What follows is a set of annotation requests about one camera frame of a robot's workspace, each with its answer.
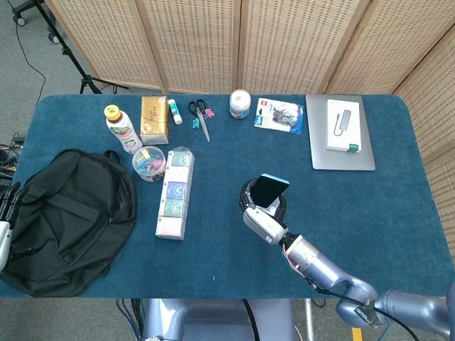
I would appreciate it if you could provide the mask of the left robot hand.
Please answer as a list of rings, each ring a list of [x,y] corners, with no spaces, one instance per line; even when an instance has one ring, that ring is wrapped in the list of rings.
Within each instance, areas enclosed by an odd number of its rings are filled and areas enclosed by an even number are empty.
[[[9,188],[1,192],[1,271],[3,271],[9,257],[11,246],[11,224],[7,221],[7,212],[12,207],[14,196],[21,184],[14,183]]]

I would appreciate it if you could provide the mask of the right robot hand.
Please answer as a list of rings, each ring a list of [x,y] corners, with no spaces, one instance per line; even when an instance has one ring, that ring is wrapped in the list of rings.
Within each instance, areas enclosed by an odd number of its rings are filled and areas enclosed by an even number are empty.
[[[240,207],[244,223],[259,237],[270,245],[281,242],[285,234],[289,231],[282,222],[286,212],[286,200],[280,195],[272,202],[275,208],[274,215],[270,215],[267,209],[256,205],[251,196],[251,189],[257,182],[256,178],[247,181],[240,192]]]

